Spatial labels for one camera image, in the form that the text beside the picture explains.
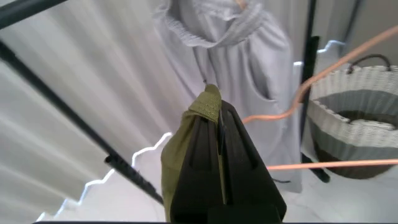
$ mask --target gray and white basket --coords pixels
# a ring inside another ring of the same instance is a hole
[[[337,70],[312,85],[307,115],[320,161],[398,158],[398,67],[386,63]],[[368,179],[390,167],[330,170]]]

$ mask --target basket handle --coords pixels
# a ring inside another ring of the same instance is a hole
[[[375,58],[375,57],[382,59],[382,60],[386,63],[387,71],[388,71],[388,72],[391,72],[391,63],[390,63],[390,61],[388,60],[388,58],[387,58],[386,56],[384,56],[384,55],[382,55],[382,54],[369,54],[369,55],[367,55],[367,56],[365,56],[365,57],[362,57],[362,58],[360,58],[360,59],[354,61],[354,62],[348,67],[348,72],[347,72],[347,74],[352,74],[352,72],[354,71],[353,67],[354,67],[355,65],[357,65],[359,62],[362,62],[363,60],[366,60],[366,59],[369,59],[369,58]]]

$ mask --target white floor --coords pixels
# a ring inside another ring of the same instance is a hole
[[[333,63],[334,55],[319,57],[317,70]],[[160,192],[162,146],[136,160],[136,169]],[[313,156],[308,130],[302,151]],[[369,180],[353,180],[331,172],[328,184],[303,170],[303,192],[282,192],[287,202],[284,222],[398,222],[398,167]],[[103,185],[93,186],[79,207],[68,206],[57,218],[44,220],[102,220],[163,222],[161,205],[113,174]]]

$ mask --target green cloth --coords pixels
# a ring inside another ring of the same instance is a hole
[[[205,91],[191,104],[188,111],[182,114],[178,131],[169,140],[162,151],[162,194],[166,221],[170,222],[170,206],[177,187],[180,170],[184,161],[191,135],[195,115],[202,116],[212,122],[218,122],[221,109],[221,95],[214,85],[207,85]]]

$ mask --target orange cord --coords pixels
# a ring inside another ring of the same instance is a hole
[[[292,106],[281,114],[273,114],[273,115],[251,115],[247,118],[243,119],[243,123],[246,124],[248,122],[254,120],[261,121],[273,121],[278,119],[283,119],[291,116],[294,110],[299,106],[303,95],[307,92],[310,86],[321,78],[327,76],[333,70],[337,69],[339,66],[347,63],[349,60],[357,57],[361,53],[365,52],[367,49],[375,46],[376,44],[396,35],[398,33],[398,26],[392,27],[379,35],[373,37],[367,42],[363,43],[344,57],[342,57],[339,61],[337,61],[334,65],[328,67],[324,71],[318,73],[317,75],[309,78],[305,81],[300,88],[297,90],[296,96],[292,103]],[[291,164],[291,165],[279,165],[279,166],[269,166],[267,169],[269,170],[288,170],[288,169],[311,169],[311,168],[324,168],[324,167],[348,167],[348,166],[376,166],[376,165],[392,165],[398,164],[398,159],[381,159],[381,160],[368,160],[368,161],[342,161],[342,162],[318,162],[311,164]]]

